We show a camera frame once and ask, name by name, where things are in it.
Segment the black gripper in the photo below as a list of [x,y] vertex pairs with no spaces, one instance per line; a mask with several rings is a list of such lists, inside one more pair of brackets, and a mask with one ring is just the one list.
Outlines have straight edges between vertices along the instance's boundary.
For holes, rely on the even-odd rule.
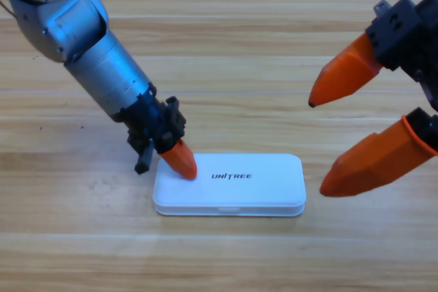
[[156,94],[156,87],[149,83],[134,103],[119,110],[119,121],[128,127],[127,142],[138,154],[135,171],[149,171],[156,152],[183,178],[195,179],[198,169],[194,153],[182,140],[186,119],[179,111],[179,100],[171,96],[161,102]]
[[437,0],[382,0],[376,18],[355,41],[327,63],[308,103],[327,104],[354,94],[381,71],[401,68],[418,82],[437,109]]

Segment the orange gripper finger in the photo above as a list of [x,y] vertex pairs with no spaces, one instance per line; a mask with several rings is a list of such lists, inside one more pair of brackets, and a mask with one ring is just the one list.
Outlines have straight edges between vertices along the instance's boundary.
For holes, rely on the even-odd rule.
[[338,156],[320,186],[327,197],[356,196],[394,182],[436,157],[402,116],[381,133],[373,133]]

